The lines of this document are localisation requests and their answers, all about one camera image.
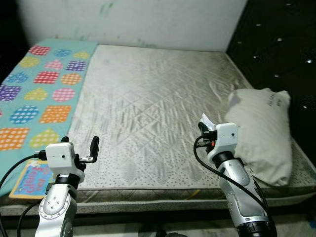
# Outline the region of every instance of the pillow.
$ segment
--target pillow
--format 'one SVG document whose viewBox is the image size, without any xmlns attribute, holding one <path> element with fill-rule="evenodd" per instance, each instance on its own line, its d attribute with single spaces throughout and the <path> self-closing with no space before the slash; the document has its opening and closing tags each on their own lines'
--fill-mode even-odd
<svg viewBox="0 0 316 237">
<path fill-rule="evenodd" d="M 287 185 L 292 171 L 287 91 L 239 89 L 229 95 L 227 122 L 238 126 L 235 157 L 261 181 Z"/>
</svg>

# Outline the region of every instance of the yellow pattern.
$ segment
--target yellow pattern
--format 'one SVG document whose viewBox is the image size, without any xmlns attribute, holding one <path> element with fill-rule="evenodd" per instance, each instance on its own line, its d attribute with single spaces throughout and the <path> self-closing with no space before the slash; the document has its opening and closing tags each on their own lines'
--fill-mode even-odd
<svg viewBox="0 0 316 237">
<path fill-rule="evenodd" d="M 74 58 L 87 59 L 89 57 L 90 57 L 90 55 L 87 52 L 78 52 L 78 53 L 74 54 Z"/>
<path fill-rule="evenodd" d="M 25 100 L 44 100 L 48 96 L 48 93 L 42 89 L 37 88 L 35 90 L 31 90 L 28 93 L 25 94 L 24 99 Z"/>
<path fill-rule="evenodd" d="M 25 56 L 21 62 L 20 66 L 22 68 L 30 68 L 36 66 L 38 63 L 40 63 L 40 60 L 36 57 L 30 57 L 30 56 Z"/>
<path fill-rule="evenodd" d="M 32 148 L 37 148 L 44 145 L 48 146 L 49 144 L 56 142 L 59 142 L 59 134 L 53 129 L 49 128 L 48 130 L 34 136 L 30 141 L 30 146 Z"/>
</svg>

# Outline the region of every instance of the orange square pattern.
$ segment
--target orange square pattern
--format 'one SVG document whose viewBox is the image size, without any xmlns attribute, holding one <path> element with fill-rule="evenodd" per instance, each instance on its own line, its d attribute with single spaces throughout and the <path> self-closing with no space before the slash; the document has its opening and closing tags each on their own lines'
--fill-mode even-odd
<svg viewBox="0 0 316 237">
<path fill-rule="evenodd" d="M 66 85 L 76 85 L 81 81 L 81 76 L 78 73 L 69 73 L 63 75 L 61 82 Z"/>
<path fill-rule="evenodd" d="M 40 123 L 64 122 L 71 110 L 69 105 L 50 105 L 41 116 Z"/>
<path fill-rule="evenodd" d="M 0 129 L 0 151 L 20 149 L 28 132 L 28 128 Z"/>
</svg>

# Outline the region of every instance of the white wall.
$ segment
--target white wall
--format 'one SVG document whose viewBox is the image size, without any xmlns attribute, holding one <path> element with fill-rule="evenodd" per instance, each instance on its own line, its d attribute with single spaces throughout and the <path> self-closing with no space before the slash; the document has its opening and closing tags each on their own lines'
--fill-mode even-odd
<svg viewBox="0 0 316 237">
<path fill-rule="evenodd" d="M 44 38 L 225 51 L 246 0 L 18 0 L 30 44 Z"/>
</svg>

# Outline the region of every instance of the wall stain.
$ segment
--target wall stain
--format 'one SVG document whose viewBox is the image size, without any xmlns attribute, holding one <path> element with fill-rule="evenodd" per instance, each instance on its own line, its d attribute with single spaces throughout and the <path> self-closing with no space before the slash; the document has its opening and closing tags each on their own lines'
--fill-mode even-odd
<svg viewBox="0 0 316 237">
<path fill-rule="evenodd" d="M 108 6 L 107 6 L 107 3 L 101 5 L 99 15 L 103 16 L 104 18 L 107 18 L 113 5 L 114 5 L 114 2 L 111 2 Z"/>
<path fill-rule="evenodd" d="M 157 48 L 157 45 L 154 43 L 146 43 L 144 40 L 141 38 L 138 38 L 138 42 L 140 42 L 141 47 L 145 48 Z"/>
<path fill-rule="evenodd" d="M 75 29 L 74 34 L 73 34 L 73 38 L 74 38 L 74 39 L 78 39 L 78 38 L 79 38 L 78 32 L 79 32 L 79 28 L 77 27 L 77 28 Z"/>
<path fill-rule="evenodd" d="M 88 38 L 91 36 L 91 34 L 89 33 L 88 35 L 85 36 L 80 36 L 79 40 L 80 41 L 88 41 Z"/>
<path fill-rule="evenodd" d="M 103 4 L 103 5 L 101 6 L 101 8 L 100 8 L 100 16 L 102 15 L 102 12 L 103 12 L 103 10 L 104 10 L 104 8 L 105 8 L 106 5 L 107 5 L 107 4 L 105 3 L 105 4 Z"/>
</svg>

